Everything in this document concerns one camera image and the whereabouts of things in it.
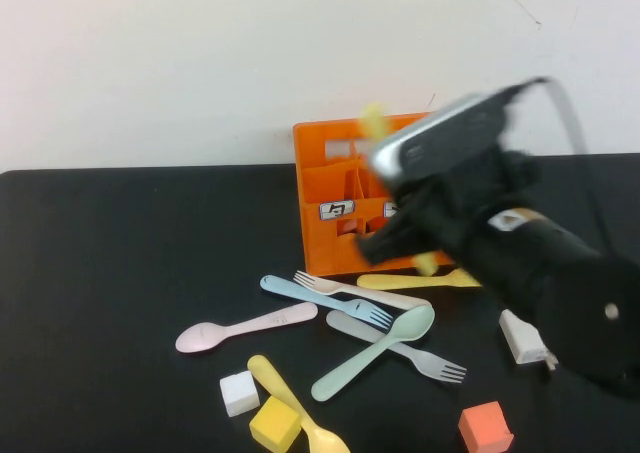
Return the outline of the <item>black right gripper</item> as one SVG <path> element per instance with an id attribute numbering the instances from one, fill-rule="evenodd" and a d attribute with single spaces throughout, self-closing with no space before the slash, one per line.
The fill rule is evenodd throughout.
<path id="1" fill-rule="evenodd" d="M 471 273 L 540 273 L 550 267 L 549 221 L 524 190 L 537 161 L 492 147 L 415 182 L 389 223 L 355 239 L 371 265 L 441 249 Z"/>

